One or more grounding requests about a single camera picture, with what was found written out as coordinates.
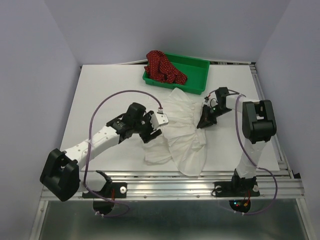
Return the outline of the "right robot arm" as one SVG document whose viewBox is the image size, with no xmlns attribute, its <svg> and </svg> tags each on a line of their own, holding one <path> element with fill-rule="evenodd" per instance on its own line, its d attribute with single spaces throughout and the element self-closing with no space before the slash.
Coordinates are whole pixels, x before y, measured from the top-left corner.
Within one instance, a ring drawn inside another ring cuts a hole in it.
<svg viewBox="0 0 320 240">
<path fill-rule="evenodd" d="M 198 129 L 218 123 L 217 118 L 234 110 L 235 129 L 242 155 L 230 182 L 231 192 L 242 195 L 255 185 L 262 151 L 277 132 L 270 100 L 251 99 L 227 87 L 219 87 L 204 98 Z"/>
</svg>

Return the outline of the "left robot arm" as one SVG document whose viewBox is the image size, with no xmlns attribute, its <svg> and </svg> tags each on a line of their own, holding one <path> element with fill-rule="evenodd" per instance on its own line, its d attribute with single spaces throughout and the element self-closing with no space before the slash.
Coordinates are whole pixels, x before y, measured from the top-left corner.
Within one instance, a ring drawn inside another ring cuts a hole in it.
<svg viewBox="0 0 320 240">
<path fill-rule="evenodd" d="M 89 166 L 90 160 L 134 134 L 138 134 L 145 144 L 149 143 L 161 135 L 161 127 L 168 123 L 162 109 L 146 112 L 143 105 L 134 102 L 125 113 L 107 122 L 96 134 L 91 133 L 88 139 L 65 150 L 52 150 L 39 180 L 65 202 L 75 193 L 86 190 L 86 179 L 81 170 Z"/>
</svg>

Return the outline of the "white skirt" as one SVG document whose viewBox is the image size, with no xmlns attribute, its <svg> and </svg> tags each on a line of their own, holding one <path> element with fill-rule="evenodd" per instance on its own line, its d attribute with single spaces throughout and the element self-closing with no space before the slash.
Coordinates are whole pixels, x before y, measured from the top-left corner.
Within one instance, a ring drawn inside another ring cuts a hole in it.
<svg viewBox="0 0 320 240">
<path fill-rule="evenodd" d="M 144 144 L 145 163 L 173 162 L 183 175 L 199 176 L 207 159 L 205 130 L 197 128 L 203 104 L 178 88 L 161 102 L 169 123 L 161 128 L 160 136 Z"/>
</svg>

